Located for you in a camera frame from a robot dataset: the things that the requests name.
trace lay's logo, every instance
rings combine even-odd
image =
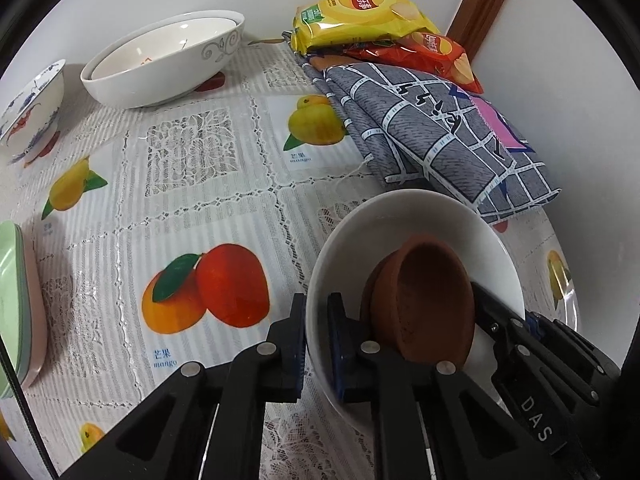
[[[366,10],[373,9],[377,7],[377,5],[373,2],[373,0],[351,0],[354,9]]]

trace mango print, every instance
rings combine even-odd
[[[53,137],[51,137],[51,140],[47,143],[47,145],[42,149],[42,151],[38,154],[36,158],[34,158],[31,162],[24,163],[24,167],[28,168],[31,164],[33,164],[39,158],[42,158],[45,155],[49,155],[51,150],[53,150],[53,147],[56,145],[56,142],[58,142],[59,138],[60,138],[60,130],[56,131],[53,134]]]
[[[200,86],[198,86],[194,92],[208,92],[209,90],[215,90],[224,86],[226,76],[222,72],[218,72],[215,76],[210,77]]]
[[[270,40],[254,40],[254,41],[250,41],[249,45],[256,45],[256,44],[260,44],[260,43],[266,43],[266,44],[278,44],[278,43],[283,43],[284,42],[284,38],[273,38]]]
[[[563,300],[564,295],[569,290],[571,273],[567,266],[562,262],[560,254],[558,254],[557,251],[549,251],[549,254],[546,257],[546,264],[549,270],[551,292],[554,295],[554,306],[557,310],[558,301]]]
[[[4,415],[0,412],[0,436],[4,441],[9,442],[9,439],[15,440],[14,434],[9,429],[6,421],[4,420]]]
[[[260,260],[237,244],[178,256],[149,282],[142,296],[142,317],[160,334],[195,325],[207,310],[229,326],[244,328],[263,320],[269,308]]]
[[[95,446],[96,442],[98,442],[102,437],[104,437],[104,431],[98,428],[98,426],[90,422],[84,423],[80,427],[80,441],[82,442],[80,451],[82,454]]]
[[[494,224],[493,228],[499,233],[503,233],[507,230],[508,226],[509,226],[509,221],[503,220],[502,222],[498,222],[497,224]]]
[[[347,133],[335,114],[329,99],[323,95],[306,95],[298,100],[290,115],[289,138],[282,147],[284,152],[302,144],[330,146],[340,142]]]
[[[83,193],[106,185],[106,180],[89,169],[89,157],[86,156],[53,183],[49,190],[49,199],[42,211],[42,219],[49,216],[54,209],[56,211],[71,209],[78,203]]]

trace red chip bag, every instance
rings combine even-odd
[[[463,90],[484,92],[469,65],[465,49],[438,34],[414,32],[394,41],[355,43],[344,49],[347,56],[439,75]]]

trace orange mango image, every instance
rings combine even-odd
[[[508,226],[509,226],[509,221],[503,220],[502,222],[498,222],[497,224],[494,224],[493,228],[499,233],[503,233],[507,230]]]
[[[153,300],[153,289],[160,273],[149,282],[142,295],[142,316],[146,325],[159,334],[175,334],[195,325],[207,309],[200,301],[195,273],[191,271],[184,283],[170,298]]]
[[[269,308],[260,260],[237,244],[178,256],[146,286],[141,306],[146,325],[160,334],[195,325],[207,310],[225,324],[244,328],[263,320]]]
[[[260,260],[240,245],[223,244],[204,254],[196,267],[196,282],[207,309],[228,325],[251,326],[269,313]]]
[[[226,76],[222,72],[218,72],[216,75],[207,79],[204,83],[198,86],[194,92],[208,92],[209,90],[215,90],[224,86]]]

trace white bowl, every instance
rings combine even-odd
[[[65,94],[65,60],[52,63],[29,81],[0,118],[0,150],[11,163],[31,162],[46,147],[58,127]]]
[[[524,299],[511,258],[494,230],[471,209],[421,189],[390,191],[358,206],[331,233],[316,261],[306,295],[306,344],[329,402],[361,433],[372,434],[368,404],[342,404],[332,388],[326,298],[340,292],[346,315],[358,319],[362,290],[372,270],[419,233],[448,244],[471,280],[524,318]],[[496,369],[492,345],[492,339],[476,326],[464,371],[498,400],[491,384]]]
[[[98,102],[114,108],[160,104],[217,74],[240,45],[244,16],[200,10],[140,28],[85,65],[80,79]]]

